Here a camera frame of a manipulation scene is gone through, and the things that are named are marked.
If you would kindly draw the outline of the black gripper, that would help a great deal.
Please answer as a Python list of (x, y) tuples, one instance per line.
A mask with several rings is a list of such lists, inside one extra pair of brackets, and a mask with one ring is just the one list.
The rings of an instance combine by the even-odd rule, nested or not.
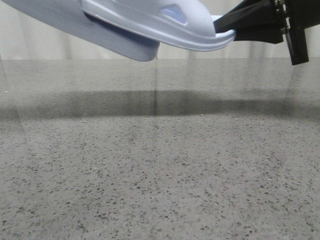
[(319, 24), (319, 0), (243, 0), (214, 21), (216, 33), (235, 30), (235, 41), (278, 44), (285, 37), (292, 65), (309, 61), (305, 29)]

